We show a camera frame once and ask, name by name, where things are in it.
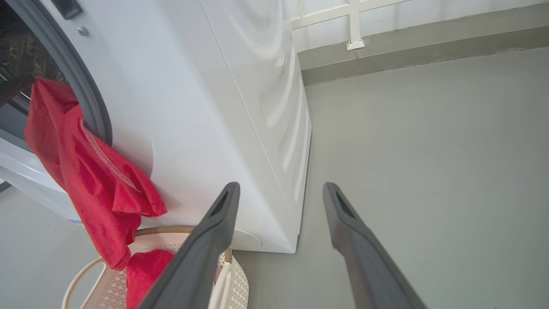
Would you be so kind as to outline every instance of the red cloth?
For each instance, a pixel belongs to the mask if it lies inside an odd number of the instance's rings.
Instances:
[[[99,254],[124,269],[141,216],[166,213],[147,175],[85,128],[69,85],[36,78],[25,137],[69,194]]]
[[[126,267],[128,292],[126,308],[137,309],[150,288],[173,259],[173,253],[165,250],[136,253]]]

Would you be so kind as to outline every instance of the baseboard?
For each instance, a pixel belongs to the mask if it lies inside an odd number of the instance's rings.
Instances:
[[[299,53],[305,85],[447,60],[549,47],[549,3],[364,38],[365,48],[345,43]]]

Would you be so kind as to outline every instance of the white washing machine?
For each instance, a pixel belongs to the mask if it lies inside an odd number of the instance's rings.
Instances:
[[[168,213],[144,227],[197,224],[238,181],[233,248],[295,252],[311,121],[282,0],[6,2],[65,75],[88,127],[150,175]],[[0,124],[0,178],[77,222],[25,147],[23,121]]]

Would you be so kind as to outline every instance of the laundry basket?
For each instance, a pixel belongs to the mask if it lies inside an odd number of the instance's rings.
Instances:
[[[159,227],[137,230],[135,241],[130,244],[131,254],[148,252],[155,249],[176,253],[185,242],[193,227]],[[103,264],[99,275],[81,309],[125,309],[126,308],[126,270],[115,271],[107,267],[102,258],[90,262],[74,277],[63,298],[62,309],[69,308],[73,291],[82,277],[95,265]],[[248,306],[248,279],[232,256],[228,248],[219,256],[220,268],[217,282],[211,293],[208,309],[245,309]]]

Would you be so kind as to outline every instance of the concrete floor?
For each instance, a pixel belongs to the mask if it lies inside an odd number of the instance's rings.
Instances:
[[[308,86],[298,251],[234,253],[248,307],[354,308],[322,205],[333,181],[429,308],[546,308],[548,81],[535,49]],[[14,188],[0,212],[0,307],[59,308],[97,256],[85,231]]]
[[[0,307],[60,308],[73,277],[99,256],[86,230],[14,187],[0,194],[0,213]],[[83,278],[70,308],[80,308],[99,271]]]

